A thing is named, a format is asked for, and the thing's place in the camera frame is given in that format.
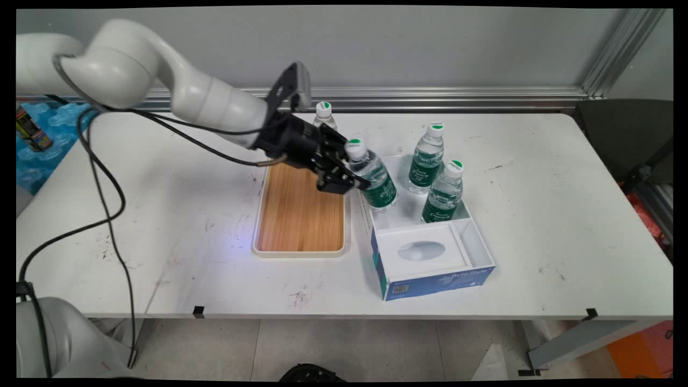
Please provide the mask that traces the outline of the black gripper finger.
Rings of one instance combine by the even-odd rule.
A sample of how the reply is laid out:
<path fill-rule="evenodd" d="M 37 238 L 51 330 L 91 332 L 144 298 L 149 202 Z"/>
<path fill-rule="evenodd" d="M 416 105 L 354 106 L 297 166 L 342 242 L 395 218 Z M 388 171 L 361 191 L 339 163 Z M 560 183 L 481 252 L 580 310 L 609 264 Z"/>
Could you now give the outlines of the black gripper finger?
<path fill-rule="evenodd" d="M 319 191 L 345 195 L 349 190 L 366 191 L 371 182 L 357 176 L 341 161 L 316 161 L 316 187 Z"/>
<path fill-rule="evenodd" d="M 346 153 L 347 139 L 337 130 L 320 130 L 320 151 L 336 157 L 339 161 L 349 161 Z"/>

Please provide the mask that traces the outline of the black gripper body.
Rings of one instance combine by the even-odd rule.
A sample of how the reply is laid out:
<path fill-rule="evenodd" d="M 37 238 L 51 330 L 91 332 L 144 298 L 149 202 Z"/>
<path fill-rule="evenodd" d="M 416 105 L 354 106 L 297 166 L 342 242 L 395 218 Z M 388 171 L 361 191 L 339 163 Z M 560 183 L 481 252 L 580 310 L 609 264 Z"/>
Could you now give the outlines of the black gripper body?
<path fill-rule="evenodd" d="M 263 127 L 252 149 L 264 151 L 267 161 L 255 162 L 257 167 L 285 163 L 296 169 L 324 171 L 322 145 L 324 133 L 290 113 L 268 108 Z"/>

